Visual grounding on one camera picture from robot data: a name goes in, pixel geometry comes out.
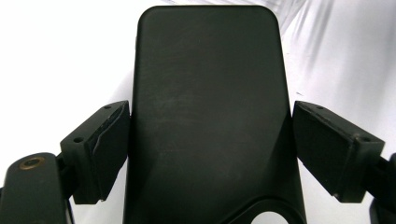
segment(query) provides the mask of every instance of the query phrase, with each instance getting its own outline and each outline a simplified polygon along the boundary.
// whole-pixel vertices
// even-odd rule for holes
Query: white surface
[[[0,180],[100,106],[131,100],[141,13],[163,1],[0,0]],[[308,0],[283,36],[290,104],[326,106],[396,148],[396,2]],[[105,203],[73,206],[77,224],[121,223],[125,167]],[[301,167],[309,224],[368,224],[371,196],[340,204]]]

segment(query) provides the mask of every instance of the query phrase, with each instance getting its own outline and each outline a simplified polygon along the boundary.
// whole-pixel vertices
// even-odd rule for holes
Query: white backdrop
[[[0,180],[8,166],[59,143],[99,107],[132,98],[139,16],[159,0],[0,0]],[[396,2],[314,1],[283,35],[290,104],[323,105],[396,148]],[[368,224],[301,165],[309,224]],[[77,224],[121,223],[125,167],[105,203],[73,206]]]

